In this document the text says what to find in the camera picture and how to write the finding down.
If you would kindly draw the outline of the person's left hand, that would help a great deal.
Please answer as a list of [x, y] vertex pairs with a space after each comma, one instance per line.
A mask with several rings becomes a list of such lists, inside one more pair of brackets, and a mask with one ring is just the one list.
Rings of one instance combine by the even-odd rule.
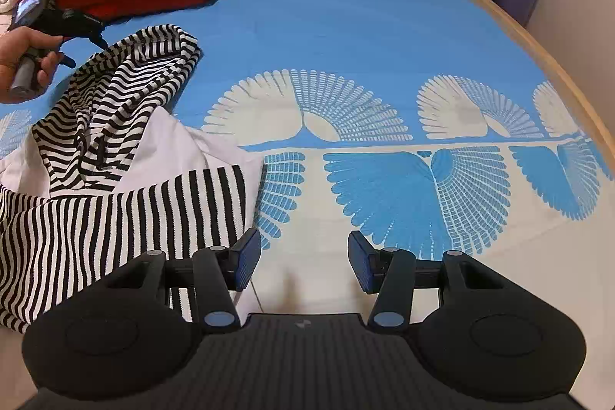
[[[62, 44], [63, 37], [60, 35], [45, 34], [24, 26], [3, 34], [0, 41], [1, 103], [22, 103], [45, 94], [63, 60], [63, 52], [60, 51]], [[31, 81], [35, 83], [34, 90], [19, 95], [12, 87], [22, 63], [31, 61], [26, 56], [29, 50], [40, 50], [44, 55], [37, 57], [33, 65], [34, 73], [30, 73]]]

